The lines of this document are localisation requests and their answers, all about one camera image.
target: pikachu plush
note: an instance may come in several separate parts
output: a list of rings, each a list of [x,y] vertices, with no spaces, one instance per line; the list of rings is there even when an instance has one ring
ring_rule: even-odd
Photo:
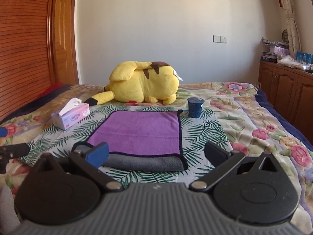
[[[165,62],[134,62],[119,64],[109,77],[105,92],[87,99],[89,105],[101,105],[113,99],[121,102],[163,101],[164,105],[176,100],[179,80],[176,71]]]

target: curtain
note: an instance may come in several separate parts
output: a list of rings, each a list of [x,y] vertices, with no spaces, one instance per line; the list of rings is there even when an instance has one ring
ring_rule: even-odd
[[[295,58],[297,51],[301,51],[301,43],[297,24],[295,22],[294,3],[293,0],[281,0],[281,3],[283,5],[287,21],[289,53],[293,58]]]

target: gray ribbed device body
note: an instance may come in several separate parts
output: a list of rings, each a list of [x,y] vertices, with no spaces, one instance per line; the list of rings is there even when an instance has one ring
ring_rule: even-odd
[[[289,223],[249,226],[223,215],[204,193],[182,183],[136,183],[107,194],[99,206],[79,221],[43,226],[23,222],[10,235],[296,235]]]

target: silver screw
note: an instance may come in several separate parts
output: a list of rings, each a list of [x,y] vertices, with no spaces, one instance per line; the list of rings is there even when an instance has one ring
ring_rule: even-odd
[[[77,153],[77,154],[79,154],[79,155],[82,153],[82,151],[79,150],[79,149],[75,149],[74,152]]]
[[[111,181],[106,184],[106,187],[110,190],[118,190],[122,188],[122,184],[117,181]]]
[[[206,189],[208,187],[208,184],[206,182],[203,182],[203,181],[194,181],[191,186],[194,188],[194,189]]]

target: black ear tip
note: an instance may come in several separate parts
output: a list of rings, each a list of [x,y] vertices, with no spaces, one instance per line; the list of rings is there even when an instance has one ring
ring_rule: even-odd
[[[98,104],[98,101],[92,97],[90,97],[89,99],[85,100],[84,103],[88,103],[89,106],[95,106]]]

